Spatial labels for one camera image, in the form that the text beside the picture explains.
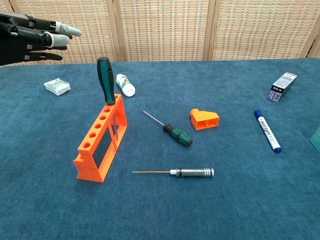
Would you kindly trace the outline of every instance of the screwdriver handle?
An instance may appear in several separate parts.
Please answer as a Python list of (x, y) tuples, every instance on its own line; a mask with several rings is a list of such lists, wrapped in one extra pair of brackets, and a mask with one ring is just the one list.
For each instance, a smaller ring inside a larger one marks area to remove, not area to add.
[(170, 175), (177, 177), (213, 177), (213, 168), (176, 168), (170, 170)]
[(105, 103), (112, 105), (116, 103), (114, 93), (114, 73), (108, 57), (99, 57), (96, 63), (99, 82), (103, 90)]
[(172, 127), (169, 123), (163, 126), (163, 130), (169, 133), (179, 143), (187, 146), (190, 146), (192, 144), (192, 139), (185, 132)]

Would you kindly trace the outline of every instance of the green object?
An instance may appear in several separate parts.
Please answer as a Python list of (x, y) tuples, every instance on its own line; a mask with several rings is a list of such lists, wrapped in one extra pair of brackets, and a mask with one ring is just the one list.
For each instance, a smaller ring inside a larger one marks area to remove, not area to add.
[(175, 140), (177, 140), (179, 143), (184, 144), (186, 146), (190, 146), (192, 144), (192, 139), (188, 136), (188, 134), (186, 134), (185, 132), (172, 127), (169, 123), (167, 123), (166, 125), (164, 125), (162, 122), (160, 122), (158, 119), (156, 119), (155, 117), (151, 116), (149, 113), (147, 113), (146, 111), (143, 111), (147, 116), (149, 116), (150, 118), (152, 118), (153, 120), (155, 120), (156, 122), (158, 122), (163, 130), (167, 133), (169, 133)]
[(310, 142), (320, 152), (320, 126), (310, 138)]
[(114, 94), (114, 74), (108, 57), (100, 57), (97, 60), (97, 71), (99, 82), (104, 93), (105, 103), (112, 105), (116, 103)]

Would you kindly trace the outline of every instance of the screwdriver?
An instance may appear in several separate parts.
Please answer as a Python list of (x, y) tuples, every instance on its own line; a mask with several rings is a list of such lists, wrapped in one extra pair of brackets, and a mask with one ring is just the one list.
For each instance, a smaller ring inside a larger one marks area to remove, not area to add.
[(133, 171), (134, 174), (170, 174), (177, 177), (213, 177), (213, 168), (176, 168), (170, 171)]
[[(114, 74), (112, 71), (111, 63), (108, 57), (99, 57), (96, 63), (99, 82), (103, 90), (104, 100), (107, 105), (113, 105), (116, 103), (116, 97), (114, 94)], [(115, 137), (118, 139), (116, 116), (113, 114), (113, 128)]]
[(162, 122), (160, 122), (158, 119), (155, 117), (151, 116), (149, 113), (146, 111), (143, 111), (148, 117), (152, 118), (156, 122), (158, 122), (163, 130), (167, 133), (169, 133), (175, 140), (177, 140), (179, 143), (182, 143), (186, 146), (190, 146), (192, 144), (192, 139), (183, 131), (180, 131), (177, 128), (172, 127), (169, 123), (164, 125)]

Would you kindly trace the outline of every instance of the orange 3d-printed rack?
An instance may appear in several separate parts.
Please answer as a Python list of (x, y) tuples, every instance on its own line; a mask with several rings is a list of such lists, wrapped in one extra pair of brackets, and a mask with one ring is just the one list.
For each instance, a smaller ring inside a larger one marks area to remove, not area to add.
[[(113, 115), (115, 115), (116, 125), (118, 126), (118, 139), (112, 129), (114, 124)], [(93, 155), (107, 129), (109, 129), (111, 136), (111, 144), (109, 145), (98, 168)], [(73, 160), (73, 163), (78, 170), (76, 178), (103, 183), (126, 129), (127, 120), (122, 96), (121, 94), (115, 94), (115, 104), (106, 104), (103, 107), (92, 127), (84, 137), (82, 143), (78, 147), (79, 154), (76, 159)]]

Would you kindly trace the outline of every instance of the small white package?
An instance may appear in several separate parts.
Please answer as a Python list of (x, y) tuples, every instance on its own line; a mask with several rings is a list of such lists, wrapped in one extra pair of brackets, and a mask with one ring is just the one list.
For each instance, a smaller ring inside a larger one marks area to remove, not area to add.
[(48, 81), (44, 84), (45, 88), (59, 96), (71, 90), (70, 84), (66, 81), (61, 80), (60, 78), (56, 78), (54, 80)]

